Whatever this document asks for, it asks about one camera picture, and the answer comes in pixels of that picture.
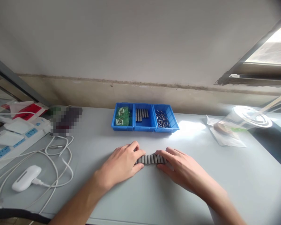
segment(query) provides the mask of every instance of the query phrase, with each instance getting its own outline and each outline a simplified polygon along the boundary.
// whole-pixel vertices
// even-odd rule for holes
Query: right hand
[[[227,196],[226,191],[190,156],[167,147],[157,150],[156,155],[164,157],[173,167],[158,164],[157,167],[167,174],[176,184],[192,191],[204,201],[211,197]]]

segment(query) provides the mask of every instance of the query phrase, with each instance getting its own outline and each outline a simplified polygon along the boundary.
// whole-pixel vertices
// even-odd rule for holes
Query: row of metal cylinders
[[[142,163],[142,164],[166,164],[166,159],[163,158],[161,155],[145,155],[140,157],[135,164]]]

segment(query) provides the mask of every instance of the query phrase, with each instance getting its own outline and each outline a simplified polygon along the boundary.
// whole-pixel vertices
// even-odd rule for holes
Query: window
[[[281,21],[216,84],[281,87]]]

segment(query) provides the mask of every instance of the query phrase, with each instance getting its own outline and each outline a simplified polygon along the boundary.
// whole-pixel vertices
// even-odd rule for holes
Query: red label
[[[42,108],[39,107],[36,104],[31,104],[29,106],[26,106],[25,108],[21,109],[19,112],[32,112],[32,113],[37,113],[38,111],[40,111]],[[22,113],[22,114],[17,114],[14,116],[13,119],[17,118],[17,117],[21,117],[24,120],[29,120],[31,117],[33,117],[33,114],[31,113]]]

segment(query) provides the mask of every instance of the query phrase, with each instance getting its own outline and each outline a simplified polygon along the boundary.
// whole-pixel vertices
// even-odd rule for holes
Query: blue storage tray
[[[164,104],[155,104],[153,105],[153,108],[154,108],[154,112],[156,110],[158,111],[163,111],[167,117],[168,117],[168,120],[169,120],[169,123],[170,123],[170,128],[161,128],[161,127],[158,127],[158,123],[157,123],[157,118],[156,116],[154,117],[155,118],[155,122],[156,122],[156,129],[155,129],[155,132],[166,132],[166,133],[174,133],[176,132],[177,130],[180,130],[179,126],[178,126],[178,123],[177,123],[177,120],[174,116],[174,113],[173,113],[173,110],[172,110],[172,107],[170,105],[164,105]]]
[[[132,126],[116,126],[116,110],[118,108],[121,107],[129,107],[130,113],[132,115]],[[118,130],[118,131],[133,131],[134,128],[134,122],[135,122],[135,112],[133,109],[134,104],[133,103],[124,103],[124,102],[118,102],[116,103],[116,107],[115,107],[115,112],[113,113],[113,119],[112,119],[112,123],[111,123],[111,127],[113,128],[113,130]]]
[[[136,109],[147,109],[149,113],[149,118],[142,118],[142,122],[136,122]],[[156,116],[153,106],[146,103],[135,103],[134,104],[134,130],[135,131],[148,131],[153,132],[157,128],[156,126]]]

